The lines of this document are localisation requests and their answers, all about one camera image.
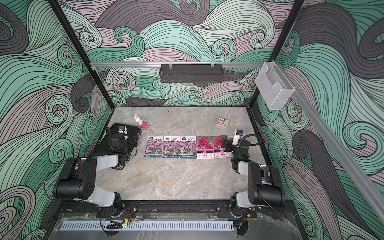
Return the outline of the pink flower packet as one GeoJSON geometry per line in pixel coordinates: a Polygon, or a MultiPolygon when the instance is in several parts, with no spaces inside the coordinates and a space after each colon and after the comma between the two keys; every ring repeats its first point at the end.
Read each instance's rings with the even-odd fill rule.
{"type": "Polygon", "coordinates": [[[226,150],[226,144],[228,137],[226,135],[214,136],[214,158],[215,159],[230,159],[232,158],[232,152],[226,150]]]}

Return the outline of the purple flower seed packet front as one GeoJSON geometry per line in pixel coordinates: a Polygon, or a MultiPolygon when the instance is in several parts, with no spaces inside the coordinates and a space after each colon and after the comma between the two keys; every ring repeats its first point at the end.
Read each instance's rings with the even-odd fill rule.
{"type": "Polygon", "coordinates": [[[163,153],[164,136],[148,136],[145,158],[161,158],[163,153]]]}

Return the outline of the purple flower seed packet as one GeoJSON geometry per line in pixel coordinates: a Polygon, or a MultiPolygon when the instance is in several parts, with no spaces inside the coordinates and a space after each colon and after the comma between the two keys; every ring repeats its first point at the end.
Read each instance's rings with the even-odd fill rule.
{"type": "Polygon", "coordinates": [[[196,136],[181,136],[180,158],[181,159],[197,159],[197,137],[196,136]]]}
{"type": "Polygon", "coordinates": [[[164,136],[148,136],[145,158],[161,158],[163,153],[164,136]]]}
{"type": "Polygon", "coordinates": [[[180,136],[164,136],[162,158],[180,157],[180,136]]]}

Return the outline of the pink carnation seed packet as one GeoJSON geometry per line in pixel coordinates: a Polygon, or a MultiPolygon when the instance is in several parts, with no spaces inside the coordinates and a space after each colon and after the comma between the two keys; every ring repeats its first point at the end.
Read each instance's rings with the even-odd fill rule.
{"type": "Polygon", "coordinates": [[[212,137],[197,137],[197,159],[214,159],[214,143],[212,137]]]}

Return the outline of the purple flower seed packet back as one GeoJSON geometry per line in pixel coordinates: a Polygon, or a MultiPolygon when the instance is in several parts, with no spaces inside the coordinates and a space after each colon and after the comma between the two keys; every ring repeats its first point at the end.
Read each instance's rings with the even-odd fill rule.
{"type": "Polygon", "coordinates": [[[196,136],[181,136],[180,158],[181,159],[197,159],[197,137],[196,136]]]}

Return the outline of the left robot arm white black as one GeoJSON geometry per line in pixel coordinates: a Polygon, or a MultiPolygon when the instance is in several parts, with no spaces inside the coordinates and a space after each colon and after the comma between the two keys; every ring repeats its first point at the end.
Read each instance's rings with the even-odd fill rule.
{"type": "Polygon", "coordinates": [[[119,193],[107,191],[96,184],[96,173],[104,169],[122,170],[129,160],[141,132],[135,135],[117,133],[107,137],[112,152],[88,158],[66,160],[53,189],[59,200],[84,201],[100,209],[112,208],[111,217],[117,218],[124,211],[119,193]]]}

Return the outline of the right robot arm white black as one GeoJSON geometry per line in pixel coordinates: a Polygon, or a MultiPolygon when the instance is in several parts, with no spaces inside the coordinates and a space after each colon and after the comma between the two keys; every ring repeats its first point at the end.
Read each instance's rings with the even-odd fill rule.
{"type": "Polygon", "coordinates": [[[247,190],[235,192],[230,198],[231,210],[252,209],[258,206],[283,208],[286,205],[286,195],[279,170],[248,160],[246,154],[250,146],[248,141],[240,146],[228,141],[224,143],[225,150],[233,155],[233,170],[247,177],[247,190]]]}

